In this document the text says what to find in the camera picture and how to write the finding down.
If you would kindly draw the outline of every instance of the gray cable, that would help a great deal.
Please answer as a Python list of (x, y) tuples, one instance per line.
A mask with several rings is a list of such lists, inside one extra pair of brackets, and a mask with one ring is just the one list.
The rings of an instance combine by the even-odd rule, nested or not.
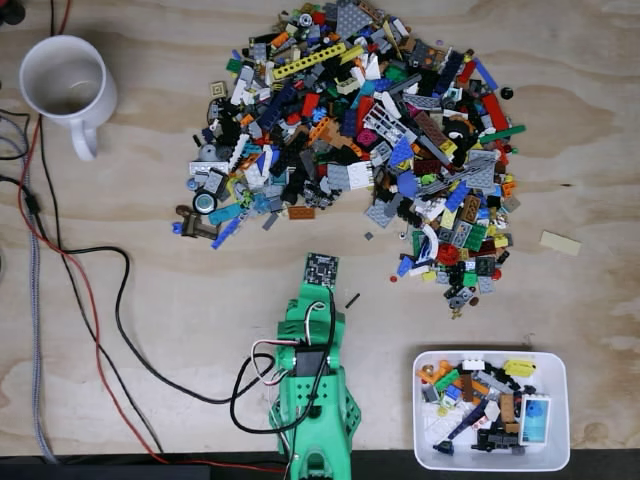
[[(11, 145), (16, 152), (20, 149), (16, 143), (8, 138), (0, 137), (0, 140)], [(27, 159), (22, 157), (22, 168), (26, 166)], [(24, 185), (29, 188), (29, 172), (25, 173)], [(28, 212), (27, 219), (35, 228), (35, 219)], [(55, 457), (44, 434), (40, 409), (40, 390), (42, 388), (42, 356), (40, 349), (40, 244), (38, 238), (29, 232), (30, 259), (29, 259), (29, 288), (31, 290), (31, 323), (33, 327), (33, 374), (31, 381), (31, 411), (33, 416), (33, 428), (38, 447), (43, 457), (49, 463), (59, 463)]]

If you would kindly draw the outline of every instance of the yellow lego technic beam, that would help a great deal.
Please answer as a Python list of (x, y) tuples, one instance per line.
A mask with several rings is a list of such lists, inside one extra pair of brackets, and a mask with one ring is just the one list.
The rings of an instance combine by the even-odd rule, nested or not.
[(273, 75), (273, 78), (275, 80), (280, 80), (282, 78), (288, 77), (291, 74), (299, 72), (300, 70), (312, 67), (316, 63), (324, 62), (328, 58), (340, 55), (341, 53), (346, 52), (346, 50), (347, 47), (344, 45), (344, 43), (338, 43), (317, 53), (312, 53), (308, 57), (301, 58), (300, 60), (296, 60), (295, 62), (291, 62), (288, 65), (274, 68), (271, 74)]

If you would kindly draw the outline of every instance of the wooden table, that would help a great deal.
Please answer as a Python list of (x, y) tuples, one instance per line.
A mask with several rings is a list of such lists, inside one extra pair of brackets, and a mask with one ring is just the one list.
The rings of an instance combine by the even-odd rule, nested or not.
[[(502, 85), (505, 109), (527, 125), (514, 137), (510, 169), (522, 206), (512, 215), (515, 247), (497, 293), (452, 321), (443, 288), (393, 284), (405, 225), (382, 231), (362, 212), (368, 193), (343, 195), (312, 222), (262, 220), (219, 251), (171, 233), (175, 205), (190, 201), (186, 164), (202, 128), (209, 82), (225, 79), (230, 51), (270, 31), (297, 1), (74, 2), (67, 33), (92, 42), (119, 87), (120, 103), (99, 131), (100, 155), (78, 160), (69, 135), (45, 123), (47, 152), (69, 247), (111, 243), (133, 257), (122, 315), (146, 357), (202, 393), (230, 392), (251, 343), (272, 337), (297, 294), (308, 251), (341, 257), (336, 299), (347, 312), (343, 362), (363, 412), (357, 449), (412, 448), (411, 363), (435, 346), (532, 347), (567, 364), (575, 447), (640, 446), (640, 58), (632, 1), (398, 0), (390, 13), (428, 43), (471, 47)], [(0, 28), (0, 107), (24, 110), (17, 84), (23, 55), (48, 32), (48, 2)], [(0, 164), (17, 175), (17, 165)], [(51, 229), (39, 157), (33, 188)], [(33, 439), (28, 240), (15, 189), (0, 192), (0, 453), (36, 454)], [(582, 242), (580, 255), (538, 245), (543, 230)], [(363, 234), (375, 237), (366, 241)], [(167, 451), (270, 450), (270, 436), (237, 430), (226, 407), (165, 387), (119, 337), (113, 304), (119, 257), (81, 259), (95, 289), (104, 346)], [(140, 452), (97, 379), (94, 346), (57, 255), (42, 259), (44, 423), (59, 454)], [(115, 385), (114, 378), (109, 380)], [(267, 392), (240, 402), (242, 418), (267, 426)]]

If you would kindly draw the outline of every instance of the mug handle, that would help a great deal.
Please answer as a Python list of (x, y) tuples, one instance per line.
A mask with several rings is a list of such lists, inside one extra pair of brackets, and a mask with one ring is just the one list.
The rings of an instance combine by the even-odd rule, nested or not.
[(95, 128), (87, 128), (84, 120), (71, 121), (71, 140), (73, 148), (81, 160), (95, 160), (98, 152), (98, 140)]

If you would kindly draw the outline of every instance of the light blue lego piece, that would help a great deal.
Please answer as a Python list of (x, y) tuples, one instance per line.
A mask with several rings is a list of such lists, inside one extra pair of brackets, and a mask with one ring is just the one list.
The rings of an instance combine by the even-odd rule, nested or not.
[(460, 182), (451, 195), (449, 195), (444, 206), (447, 207), (450, 212), (455, 211), (455, 209), (462, 204), (467, 193), (469, 193), (469, 187), (467, 187), (464, 181)]
[(395, 165), (399, 165), (405, 160), (409, 160), (410, 158), (413, 158), (413, 150), (411, 150), (411, 145), (409, 145), (407, 137), (402, 137), (398, 143), (396, 143), (396, 146), (393, 147), (389, 165), (393, 167)]
[(239, 203), (232, 203), (224, 208), (220, 208), (215, 212), (209, 214), (209, 222), (211, 225), (218, 225), (222, 222), (226, 222), (227, 220), (231, 220), (234, 217), (240, 215), (244, 209), (240, 206)]
[(376, 84), (373, 83), (371, 80), (366, 80), (362, 85), (362, 87), (360, 87), (360, 91), (358, 92), (358, 95), (356, 95), (356, 99), (351, 104), (351, 108), (358, 107), (358, 103), (360, 102), (360, 97), (371, 96), (375, 91), (376, 91)]
[(413, 268), (413, 261), (409, 257), (404, 257), (400, 262), (400, 265), (398, 265), (396, 273), (400, 277), (404, 277), (411, 268)]
[(411, 171), (401, 173), (396, 178), (398, 184), (398, 192), (408, 198), (415, 198), (418, 191), (418, 182)]
[(484, 220), (485, 218), (489, 218), (489, 209), (486, 207), (479, 208), (478, 216), (476, 217), (476, 220)]
[(220, 247), (220, 245), (224, 243), (227, 237), (236, 231), (236, 229), (238, 228), (238, 225), (240, 225), (240, 222), (241, 220), (237, 217), (231, 220), (227, 224), (227, 226), (224, 228), (224, 230), (220, 232), (220, 234), (218, 235), (218, 238), (216, 238), (213, 241), (213, 243), (211, 244), (211, 248), (213, 248), (214, 250), (217, 250)]
[(477, 58), (474, 58), (473, 61), (476, 62), (476, 70), (477, 70), (477, 72), (484, 79), (485, 83), (489, 86), (489, 88), (491, 90), (497, 90), (498, 89), (498, 84), (496, 83), (496, 81), (493, 79), (493, 77), (489, 73), (489, 70), (487, 70), (485, 68), (485, 66), (482, 65), (480, 60), (478, 60)]

